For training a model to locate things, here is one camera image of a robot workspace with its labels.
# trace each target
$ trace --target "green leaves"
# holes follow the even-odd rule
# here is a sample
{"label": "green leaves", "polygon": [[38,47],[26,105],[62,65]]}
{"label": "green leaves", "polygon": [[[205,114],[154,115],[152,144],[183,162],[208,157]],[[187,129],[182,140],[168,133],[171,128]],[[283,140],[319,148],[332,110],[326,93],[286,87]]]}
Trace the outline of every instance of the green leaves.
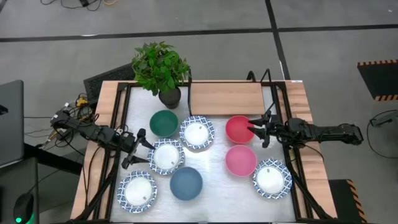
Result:
{"label": "green leaves", "polygon": [[182,60],[173,46],[164,42],[144,44],[135,50],[138,54],[132,59],[132,69],[138,84],[153,95],[174,89],[188,75],[189,65]]}
{"label": "green leaves", "polygon": [[169,80],[167,81],[167,85],[171,88],[174,89],[174,80],[172,78],[169,78]]}
{"label": "green leaves", "polygon": [[169,58],[165,58],[165,59],[164,59],[164,63],[165,63],[165,65],[171,65],[171,64],[172,64],[172,61],[170,61]]}
{"label": "green leaves", "polygon": [[154,59],[152,59],[152,58],[149,59],[149,66],[152,67],[152,66],[154,66],[154,64],[155,64]]}

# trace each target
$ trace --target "bowl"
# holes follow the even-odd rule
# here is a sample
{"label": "bowl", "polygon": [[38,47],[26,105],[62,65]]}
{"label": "bowl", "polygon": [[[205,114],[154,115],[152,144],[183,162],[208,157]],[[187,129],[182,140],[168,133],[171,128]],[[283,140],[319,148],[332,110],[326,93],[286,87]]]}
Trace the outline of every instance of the bowl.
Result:
{"label": "bowl", "polygon": [[156,112],[149,121],[150,130],[161,138],[171,137],[178,128],[178,118],[169,110]]}
{"label": "bowl", "polygon": [[232,174],[238,177],[247,177],[256,169],[257,156],[251,148],[237,145],[226,153],[225,164]]}
{"label": "bowl", "polygon": [[245,144],[254,137],[254,133],[248,130],[248,127],[254,127],[249,123],[249,118],[241,115],[233,116],[226,123],[226,135],[232,142]]}
{"label": "bowl", "polygon": [[170,189],[180,200],[192,200],[201,192],[203,180],[200,173],[192,167],[179,168],[170,180]]}

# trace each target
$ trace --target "black pot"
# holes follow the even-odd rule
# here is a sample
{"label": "black pot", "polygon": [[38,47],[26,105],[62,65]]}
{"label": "black pot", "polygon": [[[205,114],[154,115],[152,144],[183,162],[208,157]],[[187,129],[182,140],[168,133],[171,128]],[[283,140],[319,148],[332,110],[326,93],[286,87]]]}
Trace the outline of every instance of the black pot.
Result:
{"label": "black pot", "polygon": [[181,90],[175,87],[175,89],[169,90],[167,93],[160,92],[159,99],[168,109],[174,109],[180,103]]}

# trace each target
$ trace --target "concrete floor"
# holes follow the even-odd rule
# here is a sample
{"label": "concrete floor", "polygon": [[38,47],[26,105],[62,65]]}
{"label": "concrete floor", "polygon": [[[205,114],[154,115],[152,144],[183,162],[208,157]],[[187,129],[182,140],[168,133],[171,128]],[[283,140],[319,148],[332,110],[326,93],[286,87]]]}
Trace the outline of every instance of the concrete floor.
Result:
{"label": "concrete floor", "polygon": [[[63,0],[77,6],[78,1]],[[272,1],[278,27],[356,26],[394,24],[395,0]],[[64,9],[60,1],[43,6],[37,1],[8,0],[0,12],[0,39],[137,32],[270,28],[261,0],[119,0],[98,11]],[[293,80],[303,80],[314,122],[319,125],[354,123],[366,134],[368,120],[396,102],[374,103],[357,62],[398,58],[397,29],[285,32],[280,39]],[[25,115],[50,116],[66,101],[84,92],[83,80],[129,63],[134,47],[161,41],[177,47],[192,66],[193,78],[243,79],[249,70],[270,68],[283,79],[272,33],[218,34],[179,37],[140,37],[45,42],[0,42],[0,83],[25,82]],[[47,120],[27,120],[25,130],[47,128]],[[370,130],[379,152],[398,156],[397,123]],[[26,138],[38,144],[41,138]],[[86,141],[73,145],[84,150]],[[371,223],[396,223],[398,165],[381,158],[364,142],[358,147],[323,143],[330,179],[352,179]],[[76,158],[68,148],[52,150]],[[51,169],[40,167],[40,176]],[[58,173],[40,184],[41,223],[68,219],[78,177]]]}

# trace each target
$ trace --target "pink bowl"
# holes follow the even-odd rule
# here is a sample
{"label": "pink bowl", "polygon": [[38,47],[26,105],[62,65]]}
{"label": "pink bowl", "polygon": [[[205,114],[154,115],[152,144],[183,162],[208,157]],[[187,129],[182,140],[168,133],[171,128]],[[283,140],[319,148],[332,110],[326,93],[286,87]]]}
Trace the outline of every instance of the pink bowl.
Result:
{"label": "pink bowl", "polygon": [[227,169],[236,176],[246,177],[254,172],[257,156],[251,148],[243,145],[233,146],[225,156]]}
{"label": "pink bowl", "polygon": [[254,127],[253,124],[249,123],[249,118],[241,115],[233,116],[226,123],[226,135],[232,142],[248,143],[254,137],[254,133],[248,130],[248,127]]}

